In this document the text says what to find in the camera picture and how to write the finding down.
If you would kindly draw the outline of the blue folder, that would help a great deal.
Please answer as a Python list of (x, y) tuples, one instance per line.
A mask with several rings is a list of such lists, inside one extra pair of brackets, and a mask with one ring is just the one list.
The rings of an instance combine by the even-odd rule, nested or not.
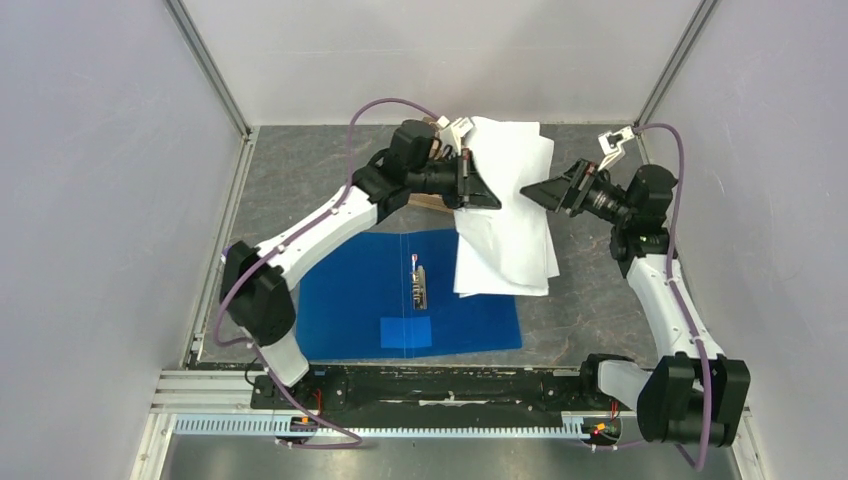
[[(299, 285), (296, 338), (310, 361), (413, 359), (518, 349), (511, 296), (453, 291), (453, 229), (361, 233), (313, 267)], [(428, 307), (414, 310), (411, 255), (426, 270)]]

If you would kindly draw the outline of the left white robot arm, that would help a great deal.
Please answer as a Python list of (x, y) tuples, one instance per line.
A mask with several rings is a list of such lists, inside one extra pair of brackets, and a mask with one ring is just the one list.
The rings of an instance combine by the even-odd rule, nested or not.
[(309, 362), (294, 333), (291, 292), (305, 274), (353, 236), (405, 207), (414, 194), (438, 195), (450, 209), (501, 208), (483, 180), (465, 138), (469, 118), (433, 123), (405, 120), (387, 147), (355, 169), (347, 183), (322, 207), (287, 231), (257, 246), (243, 241), (223, 257), (220, 315), (244, 332), (276, 396), (291, 408), (307, 405), (314, 383)]

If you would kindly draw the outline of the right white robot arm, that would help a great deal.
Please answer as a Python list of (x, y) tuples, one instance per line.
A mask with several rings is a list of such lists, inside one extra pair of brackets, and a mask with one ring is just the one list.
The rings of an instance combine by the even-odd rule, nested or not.
[(621, 187), (595, 163), (580, 160), (520, 192), (551, 212), (590, 213), (611, 224), (611, 256), (652, 331), (658, 356), (652, 371), (624, 356), (592, 354), (577, 382), (580, 400), (591, 408), (617, 400), (635, 412), (648, 442), (729, 447), (751, 375), (711, 338), (683, 282), (665, 226), (676, 185), (669, 170), (644, 165)]

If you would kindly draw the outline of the white paper stack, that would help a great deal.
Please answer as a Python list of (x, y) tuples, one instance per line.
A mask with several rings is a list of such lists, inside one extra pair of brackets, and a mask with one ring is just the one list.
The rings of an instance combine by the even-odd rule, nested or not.
[(463, 143), (470, 148), (499, 209), (454, 213), (459, 234), (453, 291), (546, 296), (560, 275), (546, 210), (520, 193), (550, 177), (554, 141), (538, 122), (498, 121), (475, 116)]

